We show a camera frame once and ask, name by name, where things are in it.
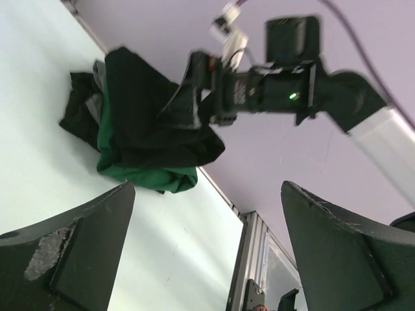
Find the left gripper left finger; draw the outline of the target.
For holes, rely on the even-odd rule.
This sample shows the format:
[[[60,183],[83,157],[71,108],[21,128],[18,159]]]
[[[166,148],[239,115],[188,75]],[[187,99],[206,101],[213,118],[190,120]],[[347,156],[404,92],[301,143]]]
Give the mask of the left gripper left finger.
[[[132,216],[124,182],[64,213],[1,235],[2,310],[107,310]]]

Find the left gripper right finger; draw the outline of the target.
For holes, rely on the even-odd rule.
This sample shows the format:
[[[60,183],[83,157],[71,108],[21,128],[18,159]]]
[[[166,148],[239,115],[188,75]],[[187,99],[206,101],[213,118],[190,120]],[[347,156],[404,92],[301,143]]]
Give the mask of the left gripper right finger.
[[[309,310],[413,310],[414,233],[284,181],[281,202]]]

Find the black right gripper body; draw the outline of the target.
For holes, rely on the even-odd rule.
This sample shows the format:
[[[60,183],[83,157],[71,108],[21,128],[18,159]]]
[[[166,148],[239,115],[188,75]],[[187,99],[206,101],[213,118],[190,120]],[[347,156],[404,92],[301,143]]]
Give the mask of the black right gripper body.
[[[206,51],[193,51],[183,80],[157,114],[157,123],[177,129],[230,126],[239,112],[250,111],[250,73],[238,73],[231,66],[243,53],[235,51],[229,61],[223,62]]]

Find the plain black t-shirt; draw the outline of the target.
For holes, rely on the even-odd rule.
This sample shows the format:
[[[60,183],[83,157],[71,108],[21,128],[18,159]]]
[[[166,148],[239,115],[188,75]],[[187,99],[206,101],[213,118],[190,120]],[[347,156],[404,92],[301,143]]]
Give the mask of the plain black t-shirt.
[[[112,143],[118,163],[131,168],[191,168],[217,160],[225,151],[209,127],[199,130],[164,128],[156,116],[178,88],[140,55],[127,47],[104,59],[103,99],[109,107]]]

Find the green folded t-shirt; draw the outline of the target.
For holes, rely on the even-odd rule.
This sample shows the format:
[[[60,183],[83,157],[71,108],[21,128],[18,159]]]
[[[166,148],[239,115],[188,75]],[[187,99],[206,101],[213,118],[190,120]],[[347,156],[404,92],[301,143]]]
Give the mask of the green folded t-shirt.
[[[108,97],[102,101],[102,111],[97,146],[100,157],[97,172],[118,182],[129,181],[137,187],[155,190],[156,192],[171,192],[173,194],[190,190],[198,183],[196,168],[123,168],[117,164],[118,150],[113,139],[114,128]]]

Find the grey folded garment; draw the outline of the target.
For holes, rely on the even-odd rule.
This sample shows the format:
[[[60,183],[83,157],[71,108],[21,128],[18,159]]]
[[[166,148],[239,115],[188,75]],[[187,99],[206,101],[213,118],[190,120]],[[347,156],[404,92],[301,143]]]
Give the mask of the grey folded garment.
[[[93,120],[100,124],[102,101],[104,93],[104,85],[106,81],[106,67],[105,63],[100,60],[95,60],[93,64],[93,86],[97,87],[97,90],[93,92],[92,96],[86,101],[86,107]]]

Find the dark folded garment under green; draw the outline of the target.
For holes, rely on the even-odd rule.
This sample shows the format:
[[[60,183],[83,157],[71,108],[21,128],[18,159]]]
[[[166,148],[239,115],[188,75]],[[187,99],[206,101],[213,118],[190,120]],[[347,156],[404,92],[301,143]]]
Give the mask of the dark folded garment under green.
[[[97,87],[93,86],[93,74],[71,72],[70,78],[71,91],[59,125],[65,131],[99,151],[97,144],[99,125],[93,120],[86,107],[86,101],[97,90]]]

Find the aluminium frame rail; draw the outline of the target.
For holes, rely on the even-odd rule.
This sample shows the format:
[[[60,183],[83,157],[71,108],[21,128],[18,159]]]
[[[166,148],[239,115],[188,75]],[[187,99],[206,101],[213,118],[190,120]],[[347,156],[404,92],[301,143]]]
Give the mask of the aluminium frame rail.
[[[236,211],[243,230],[226,310],[307,310],[294,259],[260,215]]]

